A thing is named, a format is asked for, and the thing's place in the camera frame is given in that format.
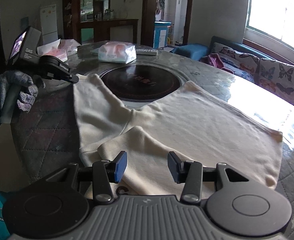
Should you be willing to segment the left hand knitted glove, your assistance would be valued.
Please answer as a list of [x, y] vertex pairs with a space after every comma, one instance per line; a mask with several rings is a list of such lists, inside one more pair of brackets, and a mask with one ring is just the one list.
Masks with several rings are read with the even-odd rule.
[[0, 74], [0, 113], [9, 89], [13, 86], [19, 87], [14, 102], [22, 112], [29, 112], [38, 97], [39, 88], [45, 88], [46, 85], [42, 78], [37, 77], [33, 80], [31, 76], [19, 70], [8, 70]]

